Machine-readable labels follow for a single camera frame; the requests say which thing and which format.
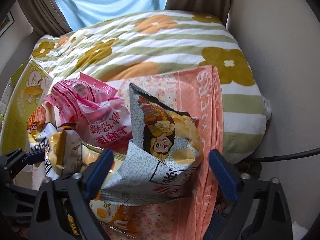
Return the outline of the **pink striped snack bag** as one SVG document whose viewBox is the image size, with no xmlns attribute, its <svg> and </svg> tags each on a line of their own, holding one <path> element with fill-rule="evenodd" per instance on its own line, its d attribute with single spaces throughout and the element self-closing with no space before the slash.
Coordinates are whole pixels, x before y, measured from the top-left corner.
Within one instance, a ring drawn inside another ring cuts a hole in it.
<svg viewBox="0 0 320 240">
<path fill-rule="evenodd" d="M 114 87 L 81 73 L 56 83 L 46 101 L 59 110 L 62 125 L 73 123 L 80 139 L 125 154 L 132 138 L 131 116 Z"/>
</svg>

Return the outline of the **framed building picture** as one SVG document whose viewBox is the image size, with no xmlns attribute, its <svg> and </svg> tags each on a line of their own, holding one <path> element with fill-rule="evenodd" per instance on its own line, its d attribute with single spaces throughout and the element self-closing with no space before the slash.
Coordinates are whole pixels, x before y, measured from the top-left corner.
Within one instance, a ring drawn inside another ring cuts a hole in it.
<svg viewBox="0 0 320 240">
<path fill-rule="evenodd" d="M 9 11 L 0 26 L 0 36 L 15 22 L 11 11 Z"/>
</svg>

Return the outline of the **grey chip bag cartoon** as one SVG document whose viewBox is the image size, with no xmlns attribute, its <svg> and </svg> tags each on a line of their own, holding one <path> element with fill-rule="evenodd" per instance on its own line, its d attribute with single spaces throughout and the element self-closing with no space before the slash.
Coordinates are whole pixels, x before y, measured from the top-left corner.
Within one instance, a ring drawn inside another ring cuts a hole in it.
<svg viewBox="0 0 320 240">
<path fill-rule="evenodd" d="M 100 200 L 146 205 L 189 194 L 203 150 L 195 120 L 134 83 L 129 85 L 132 139 Z"/>
</svg>

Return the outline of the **orange egg snack bag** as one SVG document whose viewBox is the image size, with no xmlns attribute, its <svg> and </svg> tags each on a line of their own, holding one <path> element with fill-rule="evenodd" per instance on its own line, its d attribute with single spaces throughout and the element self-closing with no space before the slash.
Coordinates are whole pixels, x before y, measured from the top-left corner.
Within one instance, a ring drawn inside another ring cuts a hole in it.
<svg viewBox="0 0 320 240">
<path fill-rule="evenodd" d="M 137 237 L 138 231 L 133 221 L 131 206 L 116 205 L 94 199 L 89 202 L 89 207 L 97 220 L 103 225 L 107 225 L 130 237 Z"/>
</svg>

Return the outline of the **orange floral towel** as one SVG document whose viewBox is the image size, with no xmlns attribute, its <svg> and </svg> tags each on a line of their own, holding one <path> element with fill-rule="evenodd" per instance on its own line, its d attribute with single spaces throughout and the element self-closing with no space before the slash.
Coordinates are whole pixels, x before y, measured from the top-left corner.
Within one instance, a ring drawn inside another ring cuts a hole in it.
<svg viewBox="0 0 320 240">
<path fill-rule="evenodd" d="M 118 96 L 129 102 L 134 83 L 166 105 L 187 111 L 195 120 L 198 136 L 193 143 L 202 150 L 190 197 L 136 208 L 139 239 L 203 239 L 217 198 L 218 182 L 209 166 L 209 152 L 223 146 L 222 93 L 217 68 L 211 65 L 174 73 L 112 81 Z"/>
</svg>

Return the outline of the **floral striped quilt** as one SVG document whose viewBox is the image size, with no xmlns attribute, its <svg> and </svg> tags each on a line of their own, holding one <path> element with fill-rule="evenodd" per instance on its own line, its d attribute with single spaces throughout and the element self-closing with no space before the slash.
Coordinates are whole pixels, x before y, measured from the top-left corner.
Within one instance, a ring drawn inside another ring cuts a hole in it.
<svg viewBox="0 0 320 240">
<path fill-rule="evenodd" d="M 61 36 L 44 35 L 32 56 L 54 81 L 78 72 L 113 81 L 210 65 L 222 86 L 222 151 L 228 161 L 252 154 L 266 132 L 265 105 L 249 63 L 212 15 L 177 10 L 126 15 Z"/>
</svg>

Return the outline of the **left brown curtain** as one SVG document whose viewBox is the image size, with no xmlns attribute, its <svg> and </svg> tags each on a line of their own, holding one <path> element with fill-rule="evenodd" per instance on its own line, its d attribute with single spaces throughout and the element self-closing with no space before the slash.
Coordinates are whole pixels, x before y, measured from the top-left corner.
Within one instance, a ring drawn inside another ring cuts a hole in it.
<svg viewBox="0 0 320 240">
<path fill-rule="evenodd" d="M 18 0 L 18 3 L 40 36 L 58 37 L 72 31 L 54 0 Z"/>
</svg>

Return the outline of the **white yellow chip bag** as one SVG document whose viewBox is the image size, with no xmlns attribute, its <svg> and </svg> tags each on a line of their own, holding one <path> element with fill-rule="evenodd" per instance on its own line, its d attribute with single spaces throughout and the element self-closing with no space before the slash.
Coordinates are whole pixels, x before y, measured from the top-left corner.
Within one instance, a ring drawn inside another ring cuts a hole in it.
<svg viewBox="0 0 320 240">
<path fill-rule="evenodd" d="M 49 122 L 27 128 L 30 149 L 44 150 L 45 175 L 52 180 L 81 170 L 82 143 L 75 128 L 75 123 L 55 127 Z"/>
</svg>

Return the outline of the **yellow-green cardboard box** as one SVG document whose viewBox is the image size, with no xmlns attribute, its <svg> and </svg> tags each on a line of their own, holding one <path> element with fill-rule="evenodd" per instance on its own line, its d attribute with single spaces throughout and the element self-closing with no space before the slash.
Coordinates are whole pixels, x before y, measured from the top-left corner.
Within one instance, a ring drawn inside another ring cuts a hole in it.
<svg viewBox="0 0 320 240">
<path fill-rule="evenodd" d="M 31 56 L 11 77 L 13 92 L 1 129 L 1 154 L 28 146 L 27 121 L 43 103 L 53 78 Z"/>
</svg>

